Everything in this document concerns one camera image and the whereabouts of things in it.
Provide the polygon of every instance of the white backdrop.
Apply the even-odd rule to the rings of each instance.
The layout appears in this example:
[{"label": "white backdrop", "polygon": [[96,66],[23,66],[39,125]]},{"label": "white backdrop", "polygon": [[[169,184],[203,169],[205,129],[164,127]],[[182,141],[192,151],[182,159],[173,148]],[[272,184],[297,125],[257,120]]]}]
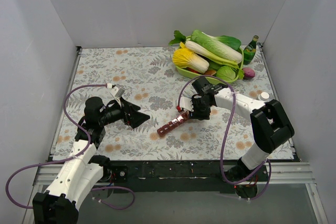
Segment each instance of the white backdrop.
[{"label": "white backdrop", "polygon": [[[48,157],[76,48],[50,0],[0,0],[0,6],[0,223],[17,224],[25,211],[7,199],[6,181]],[[35,174],[30,169],[12,180],[21,204],[28,203]]]},{"label": "white backdrop", "polygon": [[264,41],[285,0],[51,0],[77,46],[164,46],[178,29]]},{"label": "white backdrop", "polygon": [[265,41],[267,63],[309,161],[329,223],[336,223],[336,0],[286,0]]}]

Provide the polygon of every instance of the bok choy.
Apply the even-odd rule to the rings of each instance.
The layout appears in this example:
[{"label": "bok choy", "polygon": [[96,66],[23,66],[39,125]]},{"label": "bok choy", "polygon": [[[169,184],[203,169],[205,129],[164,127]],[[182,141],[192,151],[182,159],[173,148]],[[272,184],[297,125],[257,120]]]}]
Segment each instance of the bok choy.
[{"label": "bok choy", "polygon": [[222,42],[207,36],[200,30],[193,31],[191,34],[191,41],[199,44],[209,52],[223,59],[235,61],[236,63],[240,63],[242,60],[242,55],[240,53]]},{"label": "bok choy", "polygon": [[218,37],[214,37],[211,35],[208,35],[208,36],[210,38],[213,38],[215,40],[222,42],[223,44],[231,47],[233,50],[236,50],[236,51],[240,48],[241,43],[242,43],[239,39],[236,39],[235,37],[230,37],[230,36],[225,36],[225,35],[218,36]]},{"label": "bok choy", "polygon": [[221,64],[221,65],[228,65],[230,67],[236,68],[238,69],[238,63],[233,61],[233,60],[227,60],[227,59],[223,59],[221,57],[218,57],[217,55],[213,54],[212,52],[209,52],[208,50],[206,50],[204,47],[200,46],[199,44],[192,42],[191,40],[187,40],[187,42],[185,43],[185,47],[190,49],[191,51],[202,55],[206,58],[208,58],[209,60],[214,61],[215,63]]}]

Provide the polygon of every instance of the green plate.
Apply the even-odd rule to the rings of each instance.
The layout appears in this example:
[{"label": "green plate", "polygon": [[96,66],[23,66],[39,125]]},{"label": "green plate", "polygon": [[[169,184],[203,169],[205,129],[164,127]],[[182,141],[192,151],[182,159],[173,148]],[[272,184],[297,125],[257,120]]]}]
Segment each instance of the green plate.
[{"label": "green plate", "polygon": [[[239,67],[242,68],[242,67],[243,67],[243,63],[244,63],[244,53],[243,53],[243,51],[242,51],[240,48],[239,48],[238,52],[240,52],[241,55],[243,56],[242,59],[241,59],[241,60],[242,60],[241,63],[238,64]],[[196,77],[196,76],[200,76],[200,74],[190,72],[190,71],[188,71],[188,70],[186,70],[186,69],[184,69],[184,68],[179,68],[178,66],[176,66],[176,68],[177,68],[177,71],[178,71],[181,75],[186,76],[186,77],[188,77],[188,78],[190,78],[190,79],[192,79],[192,78],[194,78],[194,77]],[[221,83],[220,81],[218,81],[218,80],[216,80],[216,79],[213,79],[213,78],[210,78],[210,77],[206,77],[206,79],[207,79],[210,83],[212,83],[212,84],[218,84],[218,83]],[[236,70],[236,78],[235,78],[234,80],[232,80],[232,81],[226,81],[226,82],[228,82],[228,83],[232,83],[232,82],[235,82],[237,79],[238,79],[238,70]]]}]

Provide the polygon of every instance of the table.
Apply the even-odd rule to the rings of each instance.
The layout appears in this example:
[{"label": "table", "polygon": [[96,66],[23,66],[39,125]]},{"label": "table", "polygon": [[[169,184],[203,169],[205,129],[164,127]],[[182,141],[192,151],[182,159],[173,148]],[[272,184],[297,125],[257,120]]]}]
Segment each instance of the table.
[{"label": "table", "polygon": [[[125,89],[123,97],[142,109],[151,118],[132,130],[119,121],[106,126],[106,135],[97,154],[111,160],[196,160],[219,159],[220,147],[230,111],[212,108],[209,121],[189,120],[160,138],[156,130],[175,118],[178,112],[175,100],[188,78],[181,76],[172,63],[176,47],[92,48],[83,49],[72,88],[83,84],[120,84]],[[252,98],[263,91],[274,98],[265,63],[257,48],[249,65],[256,72],[252,80],[233,83],[236,92]],[[192,86],[185,94],[194,93]],[[75,119],[83,116],[85,101],[99,96],[107,104],[112,96],[105,88],[85,88],[69,99],[68,112]],[[54,160],[68,156],[77,128],[62,119]],[[235,115],[225,146],[225,159],[239,159],[254,142],[250,123]],[[271,159],[293,159],[289,142],[277,148]]]}]

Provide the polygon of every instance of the bottle cap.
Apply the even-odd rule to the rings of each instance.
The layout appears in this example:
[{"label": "bottle cap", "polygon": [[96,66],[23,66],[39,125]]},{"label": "bottle cap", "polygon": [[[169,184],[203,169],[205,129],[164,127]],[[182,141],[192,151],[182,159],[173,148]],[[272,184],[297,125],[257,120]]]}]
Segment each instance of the bottle cap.
[{"label": "bottle cap", "polygon": [[258,100],[266,102],[269,99],[269,94],[267,92],[263,92],[258,95]]}]

